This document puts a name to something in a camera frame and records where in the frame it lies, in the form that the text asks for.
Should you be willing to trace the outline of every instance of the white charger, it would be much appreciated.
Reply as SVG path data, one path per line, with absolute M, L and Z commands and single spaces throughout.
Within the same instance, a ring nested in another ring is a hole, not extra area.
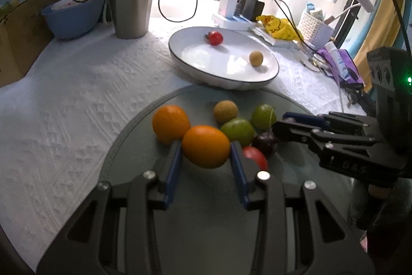
M 232 18 L 236 12 L 237 0 L 220 0 L 218 14 L 225 18 Z

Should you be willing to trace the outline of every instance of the round gray tray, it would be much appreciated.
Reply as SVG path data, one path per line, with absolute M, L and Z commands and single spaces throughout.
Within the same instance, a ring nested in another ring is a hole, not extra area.
M 234 101 L 239 115 L 250 118 L 254 108 L 267 103 L 285 112 L 310 113 L 289 98 L 266 90 L 225 91 L 193 85 L 177 90 L 140 112 L 121 132 L 104 161 L 101 180 L 113 185 L 131 181 L 165 157 L 169 147 L 153 133 L 154 111 L 163 104 L 181 106 L 191 125 L 219 125 L 213 107 Z M 319 167 L 306 146 L 283 143 L 269 162 L 269 170 L 283 182 L 296 185 L 313 180 L 345 218 L 351 195 L 350 179 Z M 155 212 L 161 266 L 165 275 L 248 274 L 255 247 L 258 212 L 247 212 L 238 200 L 230 164 L 206 170 L 184 160 L 174 203 Z

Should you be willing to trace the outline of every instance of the green apple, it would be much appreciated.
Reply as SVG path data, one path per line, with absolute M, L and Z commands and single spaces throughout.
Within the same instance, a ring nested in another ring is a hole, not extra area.
M 276 123 L 275 108 L 269 104 L 259 105 L 252 113 L 252 125 L 257 129 L 268 130 Z
M 248 146 L 255 137 L 255 130 L 247 119 L 235 118 L 224 123 L 220 130 L 230 141 L 238 140 L 242 147 Z

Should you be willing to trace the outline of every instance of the white tablecloth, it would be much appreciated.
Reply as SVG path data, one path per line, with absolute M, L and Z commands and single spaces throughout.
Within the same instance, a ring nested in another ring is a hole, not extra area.
M 168 39 L 181 27 L 155 18 L 138 40 L 117 39 L 102 24 L 77 40 L 53 40 L 25 78 L 0 88 L 0 224 L 32 269 L 95 186 L 125 125 L 193 83 L 169 55 Z M 314 114 L 340 111 L 333 80 L 304 68 L 293 52 L 273 50 L 280 72 L 270 89 Z M 359 105 L 346 112 L 364 114 Z

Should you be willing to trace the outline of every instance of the white plate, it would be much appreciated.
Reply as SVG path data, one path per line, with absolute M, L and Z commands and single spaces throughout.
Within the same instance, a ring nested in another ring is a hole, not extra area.
M 211 46 L 205 39 L 210 31 L 223 35 L 223 43 Z M 269 84 L 279 73 L 279 64 L 271 51 L 249 37 L 217 27 L 189 27 L 169 39 L 169 48 L 177 65 L 195 79 L 224 89 L 250 90 Z M 263 63 L 252 67 L 249 55 L 263 54 Z

